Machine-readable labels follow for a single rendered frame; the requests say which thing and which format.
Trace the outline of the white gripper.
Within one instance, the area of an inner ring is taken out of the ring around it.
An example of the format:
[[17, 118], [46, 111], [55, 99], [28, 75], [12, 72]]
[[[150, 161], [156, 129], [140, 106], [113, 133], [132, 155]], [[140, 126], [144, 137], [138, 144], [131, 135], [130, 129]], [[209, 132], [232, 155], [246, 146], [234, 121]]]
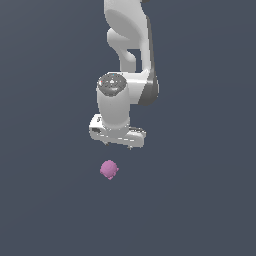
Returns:
[[142, 148], [146, 131], [142, 128], [125, 125], [122, 129], [110, 129], [103, 124], [100, 114], [95, 114], [89, 124], [89, 134], [93, 140], [101, 141], [105, 145], [120, 144], [130, 150], [132, 148]]

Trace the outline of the small pink knobbly object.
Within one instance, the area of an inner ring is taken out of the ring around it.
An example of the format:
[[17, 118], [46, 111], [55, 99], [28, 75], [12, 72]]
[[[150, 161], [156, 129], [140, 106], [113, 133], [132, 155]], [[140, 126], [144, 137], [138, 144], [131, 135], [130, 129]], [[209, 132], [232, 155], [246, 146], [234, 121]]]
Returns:
[[108, 160], [102, 164], [100, 173], [111, 180], [116, 175], [118, 170], [119, 168], [117, 167], [117, 164], [112, 160]]

